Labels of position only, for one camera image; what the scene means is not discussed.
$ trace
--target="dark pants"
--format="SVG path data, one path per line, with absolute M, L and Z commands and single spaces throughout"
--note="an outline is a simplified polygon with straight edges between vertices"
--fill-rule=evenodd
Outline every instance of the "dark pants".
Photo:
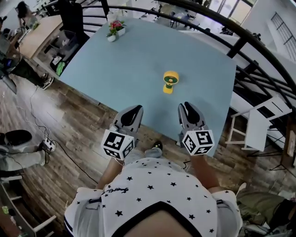
M 44 80 L 40 78 L 40 76 L 24 59 L 21 59 L 15 69 L 12 70 L 12 74 L 29 80 L 35 86 L 43 87 Z

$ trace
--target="green pants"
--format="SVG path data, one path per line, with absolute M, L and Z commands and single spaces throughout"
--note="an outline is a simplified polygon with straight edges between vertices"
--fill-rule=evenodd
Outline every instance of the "green pants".
M 35 86 L 43 87 L 44 85 L 44 80 L 40 78 L 37 72 L 24 59 L 20 60 L 11 73 L 29 80 Z
M 248 190 L 242 190 L 237 195 L 242 215 L 249 214 L 259 221 L 259 215 L 261 214 L 261 217 L 263 217 L 261 221 L 265 219 L 268 225 L 270 225 L 274 213 L 284 200 L 285 198 L 271 193 L 251 192 Z

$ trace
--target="sleeve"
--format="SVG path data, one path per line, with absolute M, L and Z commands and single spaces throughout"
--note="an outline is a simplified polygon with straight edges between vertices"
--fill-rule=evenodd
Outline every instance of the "sleeve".
M 238 236 L 242 227 L 242 219 L 235 194 L 225 190 L 212 193 L 212 196 L 217 202 L 217 237 Z
M 103 190 L 100 189 L 90 189 L 86 187 L 80 187 L 77 189 L 76 196 L 72 203 L 66 208 L 64 215 L 65 227 L 71 236 L 73 236 L 73 225 L 79 205 L 85 201 L 89 201 L 90 199 L 99 198 L 102 192 Z

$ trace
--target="potted plant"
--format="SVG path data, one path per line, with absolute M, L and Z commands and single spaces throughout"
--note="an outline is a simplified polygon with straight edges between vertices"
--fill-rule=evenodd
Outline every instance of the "potted plant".
M 124 21 L 115 20 L 110 24 L 110 29 L 116 29 L 119 36 L 122 36 L 125 34 L 125 27 Z
M 107 34 L 107 40 L 109 41 L 109 42 L 113 42 L 113 41 L 115 41 L 116 40 L 116 34 L 117 34 L 117 31 L 116 31 L 116 29 L 114 29 L 114 28 L 110 28 L 109 29 L 109 33 Z

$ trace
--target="white chair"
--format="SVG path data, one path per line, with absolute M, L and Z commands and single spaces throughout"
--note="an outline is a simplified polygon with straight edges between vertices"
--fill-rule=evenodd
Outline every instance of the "white chair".
M 266 118 L 258 111 L 258 109 L 262 107 L 266 107 L 274 115 Z M 290 112 L 292 112 L 292 109 L 290 109 L 279 96 L 275 96 L 260 105 L 234 114 L 231 116 L 232 123 L 226 144 L 244 144 L 245 146 L 242 150 L 264 151 L 267 131 L 269 126 L 272 125 L 270 121 Z M 234 128 L 235 118 L 240 115 L 248 118 L 247 131 L 245 133 Z M 243 135 L 245 137 L 244 141 L 231 141 L 233 132 Z

